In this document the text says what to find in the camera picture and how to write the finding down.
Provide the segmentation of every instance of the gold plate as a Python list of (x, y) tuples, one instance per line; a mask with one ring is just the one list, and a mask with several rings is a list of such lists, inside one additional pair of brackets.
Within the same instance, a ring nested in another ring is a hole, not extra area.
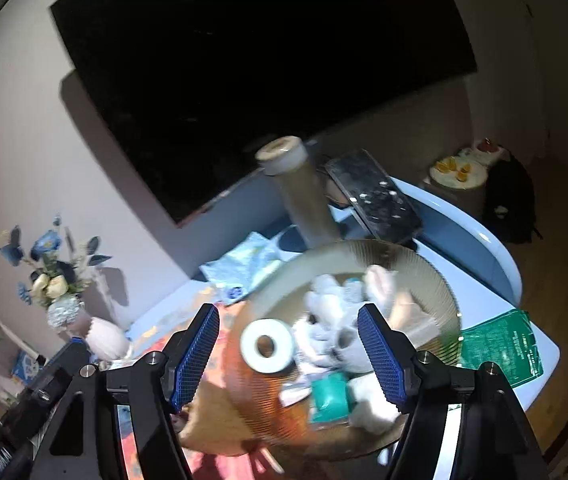
[(376, 436), (347, 425), (314, 430), (308, 425), (308, 399), (287, 408), (279, 403), (279, 389), (297, 376), (292, 366), (281, 374), (260, 374), (240, 354), (239, 341), (248, 323), (276, 318), (293, 324), (306, 311), (304, 294), (311, 280), (332, 274), (339, 282), (361, 277), (366, 267), (377, 264), (396, 270), (399, 289), (408, 289), (431, 315), (440, 337), (422, 349), (429, 349), (446, 364), (459, 361), (461, 343), (458, 304), (442, 275), (419, 254), (380, 240), (347, 240), (309, 250), (283, 265), (248, 298), (228, 336), (224, 350), (225, 383), (231, 401), (254, 432), (283, 450), (325, 460), (343, 460), (367, 454), (398, 440), (405, 417), (401, 416), (386, 433)]

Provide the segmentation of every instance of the roll of tape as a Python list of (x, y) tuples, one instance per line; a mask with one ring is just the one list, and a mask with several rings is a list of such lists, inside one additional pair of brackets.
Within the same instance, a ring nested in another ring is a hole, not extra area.
[[(267, 336), (273, 341), (273, 353), (264, 357), (257, 349), (257, 339)], [(290, 327), (278, 319), (258, 319), (250, 323), (240, 337), (240, 351), (246, 364), (261, 374), (282, 371), (293, 360), (295, 344)]]

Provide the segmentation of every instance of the television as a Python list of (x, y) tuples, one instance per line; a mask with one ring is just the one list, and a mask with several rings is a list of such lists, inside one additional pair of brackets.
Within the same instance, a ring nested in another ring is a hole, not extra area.
[(453, 0), (58, 0), (84, 88), (178, 224), (321, 134), (477, 69)]

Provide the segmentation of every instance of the white table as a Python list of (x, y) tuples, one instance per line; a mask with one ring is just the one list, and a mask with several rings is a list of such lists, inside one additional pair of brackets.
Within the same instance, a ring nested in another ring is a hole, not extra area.
[[(333, 214), (338, 221), (341, 221), (343, 218), (347, 217), (350, 212), (348, 210), (340, 212), (333, 210)], [(276, 235), (272, 239), (272, 243), (276, 244), (280, 235), (281, 234)], [(459, 269), (459, 267), (456, 267), (446, 258), (429, 249), (418, 240), (415, 240), (415, 242), (417, 244), (417, 254), (428, 260), (444, 276), (444, 279), (458, 300), (459, 310), (462, 314), (462, 329), (470, 328), (513, 308), (506, 300), (503, 300), (497, 294), (477, 282), (477, 280)], [(281, 258), (286, 261), (298, 255), (298, 253), (286, 253), (281, 251)], [(196, 293), (206, 288), (206, 286), (208, 286), (208, 283), (190, 280), (135, 321), (127, 333), (128, 337), (136, 339), (161, 317), (179, 308), (188, 307)], [(560, 351), (557, 345), (553, 343), (546, 334), (539, 330), (537, 326), (533, 324), (532, 327), (538, 344), (538, 353), (542, 361), (544, 374), (514, 389), (517, 398), (520, 400), (520, 404), (525, 410), (528, 409), (533, 403), (533, 400), (539, 395), (539, 392), (548, 381), (553, 370), (555, 370), (560, 358)], [(440, 459), (434, 476), (435, 480), (446, 480), (450, 477), (453, 460), (455, 458), (455, 450), (458, 444), (460, 422), (461, 410), (451, 410), (448, 412), (442, 451), (440, 452)]]

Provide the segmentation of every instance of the metal screw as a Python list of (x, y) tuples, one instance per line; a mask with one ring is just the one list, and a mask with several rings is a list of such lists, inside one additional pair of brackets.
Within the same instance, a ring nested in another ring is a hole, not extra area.
[(156, 365), (159, 364), (164, 358), (164, 355), (157, 350), (154, 352), (150, 352), (144, 356), (144, 361), (146, 361), (149, 365)]
[(96, 369), (97, 368), (95, 368), (94, 365), (85, 365), (81, 367), (80, 376), (88, 378), (95, 373)]
[(484, 370), (486, 370), (488, 375), (497, 375), (498, 367), (495, 363), (486, 363)]
[(421, 350), (417, 352), (417, 361), (423, 365), (427, 365), (433, 362), (433, 354), (427, 350)]

